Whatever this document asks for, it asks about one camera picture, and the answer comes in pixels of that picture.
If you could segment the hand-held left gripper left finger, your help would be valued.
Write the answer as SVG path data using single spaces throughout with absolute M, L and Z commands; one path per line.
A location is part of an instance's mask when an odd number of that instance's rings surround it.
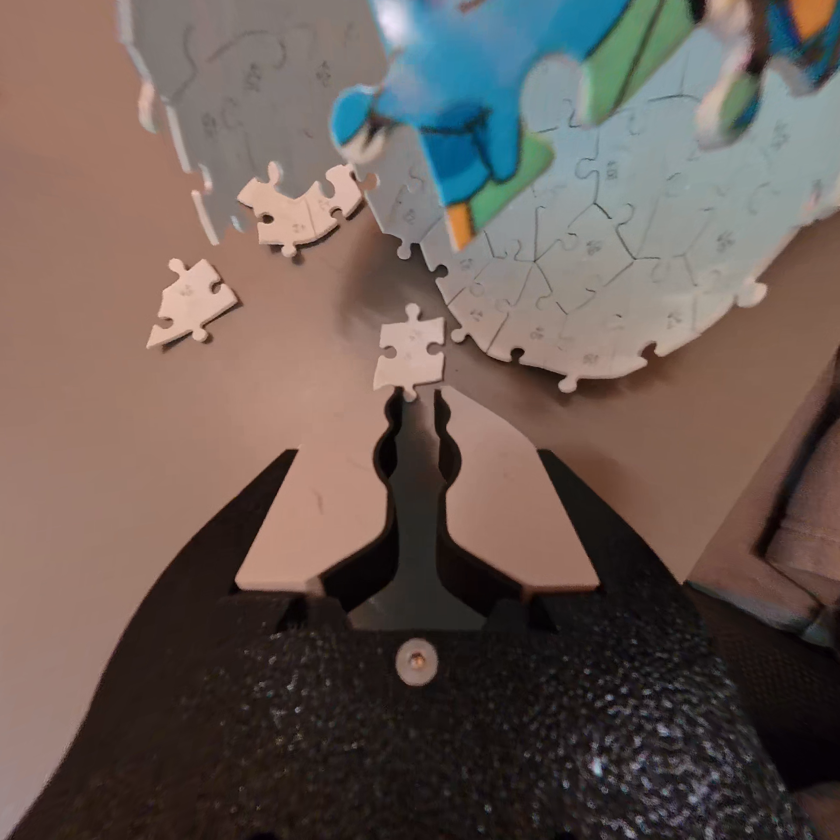
M 236 573 L 240 591 L 327 596 L 356 608 L 394 580 L 389 479 L 402 414 L 403 391 L 385 386 L 315 423 Z

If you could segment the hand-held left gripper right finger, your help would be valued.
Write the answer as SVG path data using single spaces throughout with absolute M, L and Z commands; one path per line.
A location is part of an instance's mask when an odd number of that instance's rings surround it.
M 500 601 L 596 591 L 595 567 L 531 440 L 454 387 L 436 390 L 434 425 L 444 588 L 480 615 Z

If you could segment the printed puzzle ball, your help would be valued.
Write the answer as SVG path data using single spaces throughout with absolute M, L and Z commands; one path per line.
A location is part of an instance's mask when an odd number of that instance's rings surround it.
M 838 2 L 117 2 L 211 244 L 350 164 L 456 342 L 614 379 L 838 211 Z

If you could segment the pointed white puzzle piece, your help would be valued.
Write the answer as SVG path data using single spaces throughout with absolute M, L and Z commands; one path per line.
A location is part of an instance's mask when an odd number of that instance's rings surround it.
M 209 339 L 205 326 L 239 304 L 235 291 L 218 275 L 215 268 L 201 259 L 186 267 L 178 258 L 169 260 L 169 268 L 177 275 L 170 286 L 163 289 L 161 307 L 150 332 L 146 349 L 161 347 L 186 336 L 197 342 Z

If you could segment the joined white puzzle piece pair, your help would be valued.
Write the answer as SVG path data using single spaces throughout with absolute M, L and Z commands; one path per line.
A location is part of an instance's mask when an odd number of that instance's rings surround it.
M 347 218 L 361 206 L 364 195 L 355 179 L 351 164 L 339 164 L 326 172 L 333 194 L 327 196 L 320 182 L 314 182 L 299 197 L 278 191 L 282 170 L 278 163 L 267 165 L 265 182 L 251 179 L 239 192 L 238 201 L 257 219 L 257 234 L 262 245 L 279 245 L 283 256 L 292 258 L 300 245 L 310 245 L 329 235 L 338 225 L 334 216 Z

